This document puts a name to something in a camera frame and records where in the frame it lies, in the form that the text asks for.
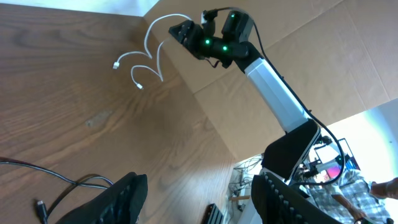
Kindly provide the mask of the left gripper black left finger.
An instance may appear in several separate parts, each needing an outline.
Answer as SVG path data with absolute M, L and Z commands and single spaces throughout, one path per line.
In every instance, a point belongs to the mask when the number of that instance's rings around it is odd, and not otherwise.
M 148 193 L 145 174 L 126 174 L 93 200 L 68 212 L 61 224 L 135 224 Z

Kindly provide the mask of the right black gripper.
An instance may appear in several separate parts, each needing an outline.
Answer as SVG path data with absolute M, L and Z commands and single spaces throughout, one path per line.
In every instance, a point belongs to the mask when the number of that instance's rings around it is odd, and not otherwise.
M 191 20 L 186 20 L 170 27 L 169 34 L 180 44 L 186 38 L 186 49 L 199 60 L 215 56 L 215 23 L 205 23 L 201 27 Z

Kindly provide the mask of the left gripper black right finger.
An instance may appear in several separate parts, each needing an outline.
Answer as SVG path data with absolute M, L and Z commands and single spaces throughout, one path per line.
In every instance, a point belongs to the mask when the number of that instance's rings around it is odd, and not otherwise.
M 339 224 L 270 172 L 253 177 L 251 198 L 263 223 Z

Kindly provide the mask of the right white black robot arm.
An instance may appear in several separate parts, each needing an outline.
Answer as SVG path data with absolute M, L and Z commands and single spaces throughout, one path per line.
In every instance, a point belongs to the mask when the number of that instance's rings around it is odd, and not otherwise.
M 264 151 L 262 168 L 291 181 L 326 126 L 305 107 L 264 49 L 248 41 L 251 31 L 257 29 L 253 18 L 236 7 L 228 10 L 222 37 L 214 35 L 219 9 L 203 11 L 201 24 L 187 19 L 170 27 L 169 34 L 195 58 L 215 58 L 224 68 L 235 63 L 250 80 L 285 133 Z

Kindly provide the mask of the background equipment clutter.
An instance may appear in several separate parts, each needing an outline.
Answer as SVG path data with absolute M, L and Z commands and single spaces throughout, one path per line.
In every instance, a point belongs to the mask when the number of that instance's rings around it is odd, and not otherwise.
M 244 159 L 233 166 L 227 190 L 228 212 L 242 211 L 246 199 L 232 201 L 232 198 L 248 196 L 251 190 L 252 178 L 261 170 L 262 154 Z

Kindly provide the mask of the person in plaid shirt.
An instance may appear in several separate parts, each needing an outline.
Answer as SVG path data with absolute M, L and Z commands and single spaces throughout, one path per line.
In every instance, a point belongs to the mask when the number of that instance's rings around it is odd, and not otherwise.
M 387 182 L 370 181 L 360 170 L 345 170 L 340 178 L 321 187 L 301 187 L 307 200 L 340 223 L 369 218 L 386 223 L 391 215 L 385 199 L 397 199 L 397 178 Z

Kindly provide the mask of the brown cardboard panel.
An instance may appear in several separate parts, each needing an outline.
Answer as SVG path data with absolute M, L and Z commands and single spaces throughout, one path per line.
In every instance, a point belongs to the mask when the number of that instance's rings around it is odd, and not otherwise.
M 232 155 L 264 152 L 282 129 L 240 69 L 212 68 L 170 39 L 171 26 L 204 10 L 227 7 L 255 20 L 250 36 L 305 106 L 332 124 L 397 98 L 396 0 L 159 1 L 146 15 L 152 32 Z

